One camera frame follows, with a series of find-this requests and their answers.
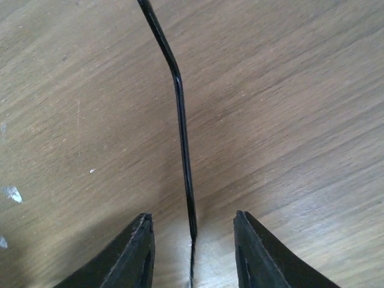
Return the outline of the black round sunglasses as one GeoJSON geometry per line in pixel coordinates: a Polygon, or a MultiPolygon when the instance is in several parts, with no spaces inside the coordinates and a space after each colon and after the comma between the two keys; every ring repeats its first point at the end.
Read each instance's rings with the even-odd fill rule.
{"type": "Polygon", "coordinates": [[[187,119],[185,112],[184,89],[182,84],[181,73],[173,52],[169,46],[166,36],[161,25],[155,15],[154,9],[148,0],[137,1],[146,21],[165,57],[172,75],[175,87],[176,107],[178,113],[179,139],[181,144],[181,159],[184,173],[185,196],[187,203],[188,222],[191,237],[191,257],[190,257],[190,274],[188,287],[194,287],[194,264],[196,255],[196,242],[198,236],[197,214],[194,201],[193,179],[191,171],[190,153],[188,147],[187,119]]]}

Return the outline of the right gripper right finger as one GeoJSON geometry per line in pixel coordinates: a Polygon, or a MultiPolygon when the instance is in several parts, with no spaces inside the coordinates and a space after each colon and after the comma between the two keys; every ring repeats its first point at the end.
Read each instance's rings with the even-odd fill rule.
{"type": "Polygon", "coordinates": [[[247,211],[233,220],[239,287],[337,287],[247,211]]]}

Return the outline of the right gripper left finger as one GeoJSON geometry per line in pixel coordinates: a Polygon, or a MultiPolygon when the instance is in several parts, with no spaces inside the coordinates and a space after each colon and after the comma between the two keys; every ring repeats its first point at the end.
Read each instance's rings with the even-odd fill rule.
{"type": "Polygon", "coordinates": [[[139,214],[98,255],[55,287],[152,287],[155,237],[152,215],[139,214]]]}

